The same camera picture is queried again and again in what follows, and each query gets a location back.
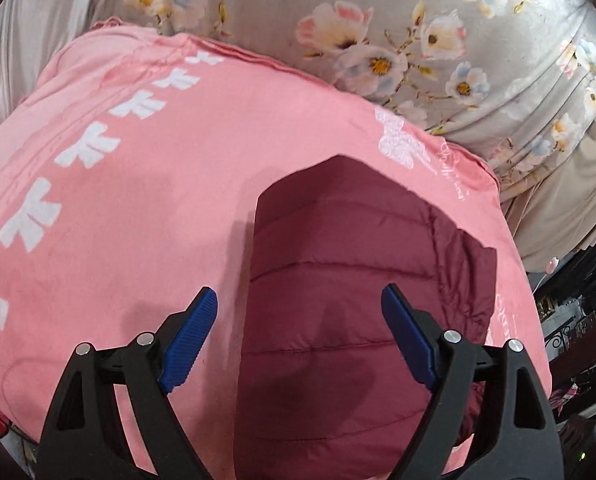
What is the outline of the maroon quilted puffer jacket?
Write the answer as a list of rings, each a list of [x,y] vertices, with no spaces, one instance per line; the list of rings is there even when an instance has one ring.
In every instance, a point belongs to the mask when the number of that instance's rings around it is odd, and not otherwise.
[[[380,296],[481,344],[497,255],[439,208],[345,156],[259,197],[243,326],[234,462],[240,479],[387,474],[428,390],[407,367]]]

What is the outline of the white satin curtain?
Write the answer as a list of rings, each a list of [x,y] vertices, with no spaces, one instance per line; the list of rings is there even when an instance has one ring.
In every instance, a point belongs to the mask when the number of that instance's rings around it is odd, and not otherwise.
[[[0,3],[0,125],[52,56],[88,27],[91,0]]]

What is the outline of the dark ornate furniture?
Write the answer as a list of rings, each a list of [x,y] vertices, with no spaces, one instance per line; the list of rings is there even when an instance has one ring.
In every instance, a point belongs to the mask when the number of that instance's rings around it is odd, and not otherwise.
[[[556,423],[596,416],[596,244],[570,257],[537,287],[534,299]]]

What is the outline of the grey floral bedsheet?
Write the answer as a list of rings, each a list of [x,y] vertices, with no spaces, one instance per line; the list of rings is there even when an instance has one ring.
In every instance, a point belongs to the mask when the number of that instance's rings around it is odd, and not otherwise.
[[[229,42],[479,155],[503,200],[596,118],[590,0],[93,0],[92,17]]]

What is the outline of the beige hanging cloth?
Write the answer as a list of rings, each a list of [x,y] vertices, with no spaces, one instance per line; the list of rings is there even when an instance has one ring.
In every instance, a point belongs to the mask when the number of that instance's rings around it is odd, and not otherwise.
[[[596,118],[572,155],[503,211],[524,270],[543,272],[596,243]]]

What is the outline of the pink blanket with white bows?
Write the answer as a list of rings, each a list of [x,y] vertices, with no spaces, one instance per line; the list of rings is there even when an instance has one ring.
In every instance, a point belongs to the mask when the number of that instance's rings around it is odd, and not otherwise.
[[[271,58],[104,26],[58,52],[0,125],[0,411],[40,437],[77,344],[127,344],[210,287],[217,319],[171,403],[210,474],[240,479],[258,199],[335,156],[403,185],[495,250],[481,344],[521,340],[549,385],[535,302],[483,160]]]

